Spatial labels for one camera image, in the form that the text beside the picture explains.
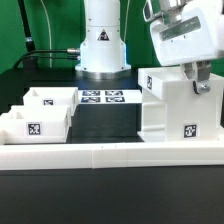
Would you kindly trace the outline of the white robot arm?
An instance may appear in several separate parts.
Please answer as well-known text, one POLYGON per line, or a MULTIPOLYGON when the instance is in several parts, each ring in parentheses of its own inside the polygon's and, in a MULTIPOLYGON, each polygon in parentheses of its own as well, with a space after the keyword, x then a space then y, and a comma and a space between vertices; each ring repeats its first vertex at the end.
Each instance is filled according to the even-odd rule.
MULTIPOLYGON (((84 7, 86 37, 76 69, 99 79, 128 70, 120 0, 84 0, 84 7)), ((224 0, 146 0, 143 18, 160 65, 178 65, 197 94, 208 92, 210 62, 224 58, 224 0)))

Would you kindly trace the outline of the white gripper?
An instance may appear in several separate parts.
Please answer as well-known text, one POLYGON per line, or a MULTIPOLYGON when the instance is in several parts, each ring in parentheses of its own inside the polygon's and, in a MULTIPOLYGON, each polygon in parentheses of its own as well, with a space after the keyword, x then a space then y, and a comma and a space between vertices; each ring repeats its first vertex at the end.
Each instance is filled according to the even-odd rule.
POLYGON ((224 0, 146 0, 143 17, 159 63, 181 64, 195 93, 209 92, 209 60, 224 58, 224 0))

